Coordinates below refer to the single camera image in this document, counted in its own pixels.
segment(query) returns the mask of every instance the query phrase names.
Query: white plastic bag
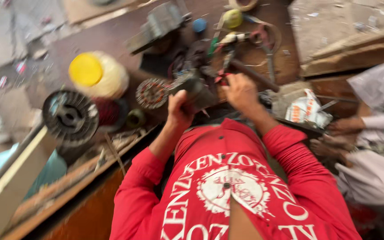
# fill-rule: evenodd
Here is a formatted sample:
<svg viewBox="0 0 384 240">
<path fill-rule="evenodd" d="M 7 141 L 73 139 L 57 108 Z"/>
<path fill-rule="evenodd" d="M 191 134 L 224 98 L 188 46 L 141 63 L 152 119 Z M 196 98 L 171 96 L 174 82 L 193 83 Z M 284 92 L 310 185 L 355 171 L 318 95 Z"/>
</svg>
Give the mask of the white plastic bag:
<svg viewBox="0 0 384 240">
<path fill-rule="evenodd" d="M 304 89 L 306 96 L 299 97 L 291 103 L 287 109 L 285 119 L 295 123 L 312 122 L 317 127 L 324 128 L 327 126 L 333 116 L 326 112 L 318 112 L 321 105 L 311 89 Z"/>
</svg>

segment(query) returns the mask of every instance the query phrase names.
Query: green handle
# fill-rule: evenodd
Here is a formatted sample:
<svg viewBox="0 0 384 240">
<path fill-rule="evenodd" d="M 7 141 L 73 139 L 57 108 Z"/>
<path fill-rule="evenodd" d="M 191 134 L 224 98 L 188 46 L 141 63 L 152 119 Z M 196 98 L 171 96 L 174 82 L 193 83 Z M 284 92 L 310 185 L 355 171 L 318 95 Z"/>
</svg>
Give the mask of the green handle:
<svg viewBox="0 0 384 240">
<path fill-rule="evenodd" d="M 218 42 L 218 37 L 214 37 L 211 41 L 210 49 L 208 50 L 207 57 L 213 57 L 214 50 L 216 50 L 216 43 Z"/>
</svg>

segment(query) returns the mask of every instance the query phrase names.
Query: red long-sleeve shirt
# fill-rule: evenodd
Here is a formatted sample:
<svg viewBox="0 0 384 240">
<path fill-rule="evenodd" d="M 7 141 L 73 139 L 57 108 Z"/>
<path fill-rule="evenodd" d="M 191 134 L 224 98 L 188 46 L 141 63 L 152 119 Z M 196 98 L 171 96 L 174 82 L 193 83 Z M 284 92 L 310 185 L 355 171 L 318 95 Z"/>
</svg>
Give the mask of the red long-sleeve shirt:
<svg viewBox="0 0 384 240">
<path fill-rule="evenodd" d="M 161 201 L 164 165 L 149 149 L 132 162 L 115 196 L 111 240 L 226 240 L 232 196 L 265 240 L 354 240 L 336 181 L 304 146 L 306 135 L 278 125 L 262 141 L 288 177 L 270 169 L 259 138 L 226 119 L 185 133 Z"/>
</svg>

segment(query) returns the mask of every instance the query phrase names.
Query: plastic jar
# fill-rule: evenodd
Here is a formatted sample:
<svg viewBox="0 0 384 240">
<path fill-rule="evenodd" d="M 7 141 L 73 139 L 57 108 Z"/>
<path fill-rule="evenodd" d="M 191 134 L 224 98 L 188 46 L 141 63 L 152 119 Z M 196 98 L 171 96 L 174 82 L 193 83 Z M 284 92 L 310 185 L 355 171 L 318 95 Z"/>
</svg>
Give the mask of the plastic jar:
<svg viewBox="0 0 384 240">
<path fill-rule="evenodd" d="M 129 81 L 125 67 L 101 51 L 79 54 L 70 63 L 69 77 L 85 95 L 111 99 L 119 99 Z"/>
</svg>

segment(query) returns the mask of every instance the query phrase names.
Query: hammer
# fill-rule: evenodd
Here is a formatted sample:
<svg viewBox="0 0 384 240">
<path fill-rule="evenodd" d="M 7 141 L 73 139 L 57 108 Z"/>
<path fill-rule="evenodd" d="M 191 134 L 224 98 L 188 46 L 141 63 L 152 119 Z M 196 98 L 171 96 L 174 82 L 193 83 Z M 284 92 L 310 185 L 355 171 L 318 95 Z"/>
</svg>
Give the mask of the hammer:
<svg viewBox="0 0 384 240">
<path fill-rule="evenodd" d="M 229 66 L 249 76 L 254 81 L 263 83 L 268 89 L 276 93 L 280 90 L 280 87 L 278 87 L 275 83 L 272 83 L 267 78 L 265 78 L 262 74 L 258 74 L 253 69 L 245 66 L 241 61 L 237 59 L 232 58 L 229 62 Z"/>
</svg>

